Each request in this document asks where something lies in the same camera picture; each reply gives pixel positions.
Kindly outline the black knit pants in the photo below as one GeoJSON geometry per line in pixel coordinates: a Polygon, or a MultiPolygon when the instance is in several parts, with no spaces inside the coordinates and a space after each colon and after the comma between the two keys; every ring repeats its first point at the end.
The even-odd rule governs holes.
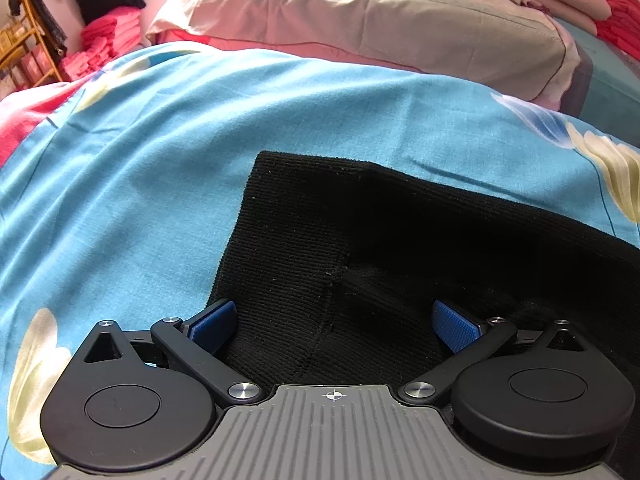
{"type": "Polygon", "coordinates": [[[634,479],[639,252],[552,212],[263,152],[214,281],[264,389],[213,479],[634,479]],[[439,300],[485,333],[459,353],[439,300]]]}

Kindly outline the blue floral bed sheet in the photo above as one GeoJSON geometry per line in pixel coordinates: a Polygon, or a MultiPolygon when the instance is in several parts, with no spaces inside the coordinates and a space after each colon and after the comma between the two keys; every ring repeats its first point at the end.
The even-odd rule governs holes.
{"type": "Polygon", "coordinates": [[[639,240],[639,149],[481,84],[194,42],[1,104],[1,474],[95,322],[204,306],[262,151],[365,160],[639,240]]]}

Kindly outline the teal grey patterned pillow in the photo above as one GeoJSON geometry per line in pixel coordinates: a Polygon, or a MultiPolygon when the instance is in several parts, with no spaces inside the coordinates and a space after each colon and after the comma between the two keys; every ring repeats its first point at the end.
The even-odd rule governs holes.
{"type": "Polygon", "coordinates": [[[580,63],[560,111],[639,146],[639,62],[612,44],[564,21],[580,63]]]}

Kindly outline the beige grey pillow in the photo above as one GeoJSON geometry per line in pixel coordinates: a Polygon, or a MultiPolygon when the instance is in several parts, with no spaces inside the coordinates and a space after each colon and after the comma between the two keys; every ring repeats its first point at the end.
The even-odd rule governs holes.
{"type": "Polygon", "coordinates": [[[528,0],[167,0],[148,34],[453,76],[552,110],[580,63],[528,0]]]}

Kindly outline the pink red cloth pile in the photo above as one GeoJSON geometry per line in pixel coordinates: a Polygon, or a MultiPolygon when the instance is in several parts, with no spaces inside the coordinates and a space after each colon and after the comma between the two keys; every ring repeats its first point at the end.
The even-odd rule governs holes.
{"type": "Polygon", "coordinates": [[[80,50],[66,55],[58,70],[66,80],[77,80],[141,45],[141,10],[121,6],[81,31],[80,50]]]}

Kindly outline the wooden shelf rack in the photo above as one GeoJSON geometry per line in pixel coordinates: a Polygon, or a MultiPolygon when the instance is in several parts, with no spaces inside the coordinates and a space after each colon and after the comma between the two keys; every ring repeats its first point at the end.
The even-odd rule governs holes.
{"type": "Polygon", "coordinates": [[[42,0],[8,0],[9,21],[1,27],[1,97],[64,80],[58,60],[64,39],[52,32],[42,0]]]}

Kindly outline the red folded cloth stack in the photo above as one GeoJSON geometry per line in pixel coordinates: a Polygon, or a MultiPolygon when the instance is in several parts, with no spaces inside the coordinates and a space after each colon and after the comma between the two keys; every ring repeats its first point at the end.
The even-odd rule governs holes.
{"type": "Polygon", "coordinates": [[[605,0],[612,14],[604,21],[596,21],[597,37],[640,60],[640,2],[639,0],[605,0]]]}

